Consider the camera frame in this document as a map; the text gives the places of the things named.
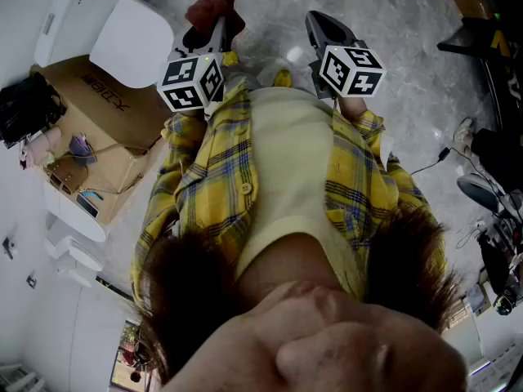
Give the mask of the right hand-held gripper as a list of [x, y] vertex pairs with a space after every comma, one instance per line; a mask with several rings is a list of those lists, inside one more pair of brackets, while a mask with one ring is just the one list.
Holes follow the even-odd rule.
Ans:
[[310, 63], [319, 99], [374, 97], [387, 70], [377, 52], [357, 41], [343, 23], [320, 11], [309, 11], [307, 36], [318, 60]]

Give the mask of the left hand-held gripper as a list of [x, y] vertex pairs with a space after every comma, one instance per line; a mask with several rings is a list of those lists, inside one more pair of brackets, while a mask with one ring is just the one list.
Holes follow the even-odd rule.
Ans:
[[[212, 36], [189, 29], [181, 38], [183, 47], [205, 47], [224, 51], [227, 43], [226, 18], [220, 16]], [[157, 91], [172, 112], [205, 109], [223, 99], [224, 76], [221, 53], [202, 55], [176, 47], [160, 69]]]

